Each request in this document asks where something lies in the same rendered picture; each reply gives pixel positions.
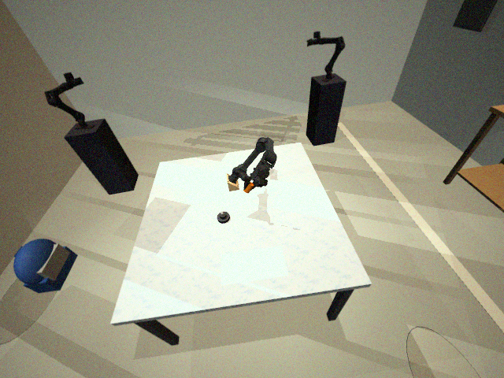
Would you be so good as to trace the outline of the orange knob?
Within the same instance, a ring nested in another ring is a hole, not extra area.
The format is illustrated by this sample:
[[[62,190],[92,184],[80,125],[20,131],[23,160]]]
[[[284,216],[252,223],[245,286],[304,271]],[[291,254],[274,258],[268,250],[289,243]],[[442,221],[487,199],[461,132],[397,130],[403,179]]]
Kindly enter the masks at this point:
[[[248,184],[248,186],[246,187],[246,189],[244,190],[246,193],[250,193],[250,190],[252,189],[252,187],[254,186],[253,183],[250,182],[250,184]]]

